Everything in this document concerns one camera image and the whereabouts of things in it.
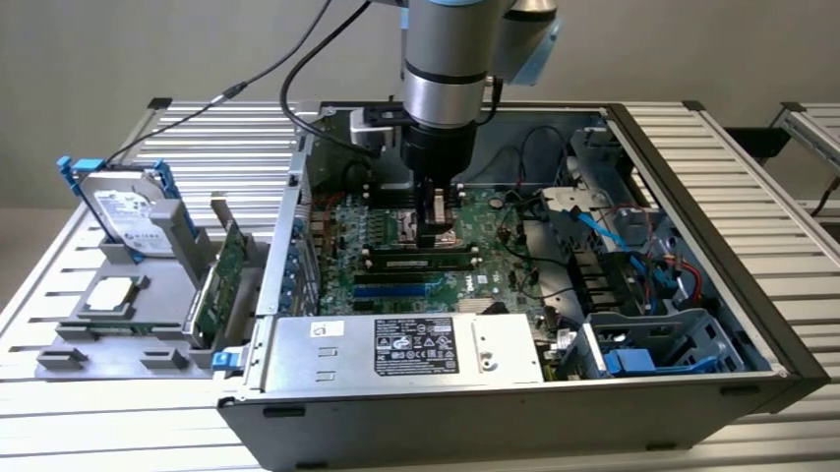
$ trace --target power supply label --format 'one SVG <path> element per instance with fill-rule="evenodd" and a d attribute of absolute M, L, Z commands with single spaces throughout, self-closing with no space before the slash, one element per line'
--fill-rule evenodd
<path fill-rule="evenodd" d="M 377 320 L 374 370 L 382 377 L 458 374 L 452 318 Z"/>

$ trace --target green circuit board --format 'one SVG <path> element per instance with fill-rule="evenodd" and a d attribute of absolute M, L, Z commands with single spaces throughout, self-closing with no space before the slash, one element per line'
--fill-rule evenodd
<path fill-rule="evenodd" d="M 517 277 L 523 277 L 531 265 L 504 249 L 497 239 L 497 228 L 507 205 L 503 209 L 492 209 L 492 198 L 504 199 L 504 193 L 493 190 L 468 191 L 461 207 L 454 209 L 454 231 L 442 237 L 444 247 L 464 248 L 472 244 L 478 247 L 478 254 L 474 256 L 481 258 L 481 262 L 477 267 L 472 270 L 421 272 L 421 295 L 360 298 L 354 296 L 354 278 L 369 273 L 362 265 L 362 248 L 410 248 L 413 244 L 401 240 L 401 237 L 406 237 L 401 221 L 409 217 L 410 212 L 370 209 L 358 196 L 346 196 L 329 209 L 329 215 L 322 216 L 333 222 L 326 228 L 321 257 L 321 315 L 458 312 L 460 302 L 465 311 L 470 304 L 481 306 L 500 301 L 512 313 L 527 313 L 537 317 L 543 313 L 541 301 L 524 297 L 519 293 L 519 287 L 511 286 L 511 271 L 515 270 Z M 332 245 L 338 244 L 340 238 L 344 238 L 344 249 L 337 248 L 333 251 Z M 527 253 L 524 247 L 517 248 L 517 251 Z M 527 285 L 524 289 L 535 291 L 536 287 Z M 366 302 L 364 311 L 354 309 L 354 301 Z"/>

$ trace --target white wall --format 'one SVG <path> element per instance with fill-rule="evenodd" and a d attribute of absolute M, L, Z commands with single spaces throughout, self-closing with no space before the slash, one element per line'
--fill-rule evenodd
<path fill-rule="evenodd" d="M 318 37 L 358 5 L 336 3 Z M 565 26 L 543 82 L 512 88 L 508 99 L 691 98 L 739 125 L 766 124 L 782 100 L 840 101 L 838 0 L 560 4 Z M 109 154 L 150 97 L 206 99 L 251 75 L 294 42 L 320 5 L 0 0 L 0 206 L 75 205 L 56 157 Z M 385 6 L 369 10 L 302 73 L 293 97 L 400 93 L 398 17 Z M 274 100 L 285 70 L 243 97 Z M 820 193 L 814 158 L 795 155 L 774 168 L 783 180 L 799 176 L 795 193 Z"/>

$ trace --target motherboard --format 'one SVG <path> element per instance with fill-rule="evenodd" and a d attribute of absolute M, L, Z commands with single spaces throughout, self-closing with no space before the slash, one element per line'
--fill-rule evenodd
<path fill-rule="evenodd" d="M 321 252 L 321 314 L 481 313 L 501 307 L 535 320 L 543 303 L 531 263 L 497 237 L 512 203 L 505 192 L 466 190 L 453 209 L 454 227 L 437 236 L 434 251 L 417 249 L 416 214 L 378 208 L 362 195 L 321 199 L 313 212 Z M 528 255 L 525 246 L 516 247 Z"/>

